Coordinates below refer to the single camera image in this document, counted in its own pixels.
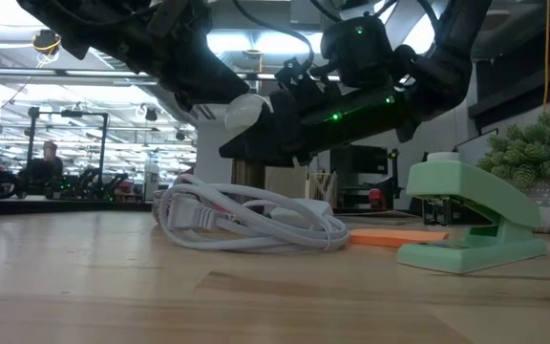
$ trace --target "white power cord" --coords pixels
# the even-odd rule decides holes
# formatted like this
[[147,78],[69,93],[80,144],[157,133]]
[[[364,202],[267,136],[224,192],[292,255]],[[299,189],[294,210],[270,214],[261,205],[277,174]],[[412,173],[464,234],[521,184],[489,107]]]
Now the white power cord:
[[[257,200],[239,204],[223,193]],[[294,201],[254,187],[210,184],[192,175],[181,175],[162,196],[159,219],[165,234],[188,248],[277,253],[344,246],[349,239],[345,224],[330,215],[329,205],[311,206],[310,202]],[[273,219],[248,208],[255,205],[273,209]],[[276,221],[276,213],[283,222]],[[288,221],[290,214],[296,216],[293,221]]]

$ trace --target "small red object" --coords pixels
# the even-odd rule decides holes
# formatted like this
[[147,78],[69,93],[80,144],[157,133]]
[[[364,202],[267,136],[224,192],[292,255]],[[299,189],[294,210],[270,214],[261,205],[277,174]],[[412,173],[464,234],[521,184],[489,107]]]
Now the small red object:
[[379,189],[373,189],[369,192],[369,203],[370,208],[373,210],[386,210],[383,192]]

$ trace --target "white electrical plug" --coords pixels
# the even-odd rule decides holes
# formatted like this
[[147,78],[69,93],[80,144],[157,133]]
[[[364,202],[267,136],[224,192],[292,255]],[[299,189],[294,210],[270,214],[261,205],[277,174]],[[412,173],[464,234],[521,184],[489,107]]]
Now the white electrical plug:
[[[311,200],[311,199],[293,199],[298,204],[307,207],[315,215],[324,217],[325,215],[332,216],[332,207],[328,202]],[[277,206],[270,212],[271,219],[282,224],[297,226],[300,228],[311,228],[311,222],[294,210]]]

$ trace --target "wooden table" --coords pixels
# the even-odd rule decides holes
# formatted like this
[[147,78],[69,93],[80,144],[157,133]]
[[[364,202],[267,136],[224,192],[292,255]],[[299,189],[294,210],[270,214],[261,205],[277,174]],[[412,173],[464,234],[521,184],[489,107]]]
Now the wooden table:
[[471,342],[550,343],[550,252],[459,277],[381,247],[184,249],[147,213],[0,217],[0,343]]

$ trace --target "person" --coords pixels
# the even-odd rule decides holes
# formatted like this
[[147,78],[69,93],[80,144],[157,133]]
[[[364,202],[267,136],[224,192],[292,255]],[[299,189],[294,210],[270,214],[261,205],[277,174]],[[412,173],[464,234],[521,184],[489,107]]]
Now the person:
[[44,142],[44,158],[33,159],[28,168],[18,173],[30,183],[43,184],[63,176],[63,161],[56,156],[56,144],[52,141]]
[[47,141],[44,142],[44,161],[50,162],[53,164],[53,176],[62,177],[63,176],[63,161],[56,156],[57,146],[54,142]]

